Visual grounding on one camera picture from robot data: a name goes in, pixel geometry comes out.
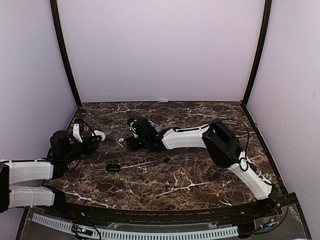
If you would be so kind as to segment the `white earbud charging case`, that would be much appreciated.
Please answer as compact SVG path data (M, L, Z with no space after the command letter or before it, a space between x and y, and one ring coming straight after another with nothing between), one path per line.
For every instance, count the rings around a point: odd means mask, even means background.
M96 136L101 136L101 141L103 142L106 139L106 134L100 130L93 131Z

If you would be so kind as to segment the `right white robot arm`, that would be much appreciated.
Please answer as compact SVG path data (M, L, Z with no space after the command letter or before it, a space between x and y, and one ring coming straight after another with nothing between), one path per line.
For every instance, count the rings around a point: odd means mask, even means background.
M156 128L146 118L130 118L133 135L126 139L130 150L162 152L181 148L204 148L213 163L234 173L253 193L255 213L266 217L275 208L279 189L272 184L247 156L236 135L222 122L191 128Z

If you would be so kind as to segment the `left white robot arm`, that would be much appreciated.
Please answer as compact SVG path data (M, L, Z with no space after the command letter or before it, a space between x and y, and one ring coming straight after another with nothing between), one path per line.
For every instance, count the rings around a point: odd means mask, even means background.
M45 158L0 161L0 211L24 207L49 207L60 218L71 213L63 191L52 186L23 186L22 183L60 179L70 163L90 157L106 135L77 118L72 133L56 131Z

